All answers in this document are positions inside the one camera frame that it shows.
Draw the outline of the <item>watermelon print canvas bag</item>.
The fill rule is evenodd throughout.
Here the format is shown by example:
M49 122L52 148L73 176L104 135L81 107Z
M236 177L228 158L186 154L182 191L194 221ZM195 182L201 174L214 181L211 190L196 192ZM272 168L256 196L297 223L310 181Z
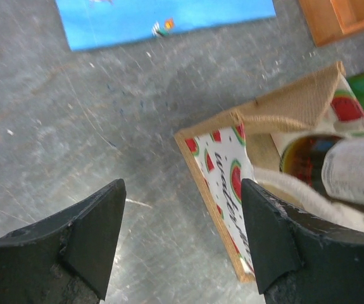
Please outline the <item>watermelon print canvas bag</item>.
M175 135L241 282L255 279L242 214L243 179L253 179L310 213L364 232L363 209L329 205L307 182L281 176L286 147L312 133L364 136L364 111L340 61Z

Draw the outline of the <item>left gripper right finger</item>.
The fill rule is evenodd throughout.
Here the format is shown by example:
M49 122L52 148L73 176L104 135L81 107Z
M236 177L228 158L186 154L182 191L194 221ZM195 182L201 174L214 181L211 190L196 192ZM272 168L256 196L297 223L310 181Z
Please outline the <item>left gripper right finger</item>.
M242 212L267 303L364 303L364 232L323 220L250 179Z

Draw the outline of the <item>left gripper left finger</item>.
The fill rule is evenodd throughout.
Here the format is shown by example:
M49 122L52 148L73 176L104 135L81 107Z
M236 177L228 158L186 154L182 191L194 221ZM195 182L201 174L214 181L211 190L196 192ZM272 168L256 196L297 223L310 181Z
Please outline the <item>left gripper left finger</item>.
M123 179L0 237L0 303L106 298L125 208Z

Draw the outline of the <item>glass cola bottle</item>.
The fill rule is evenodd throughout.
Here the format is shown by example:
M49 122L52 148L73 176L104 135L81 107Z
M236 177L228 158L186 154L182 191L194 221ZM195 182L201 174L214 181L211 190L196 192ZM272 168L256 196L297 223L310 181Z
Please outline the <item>glass cola bottle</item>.
M307 134L283 144L279 153L282 173L364 212L364 136Z

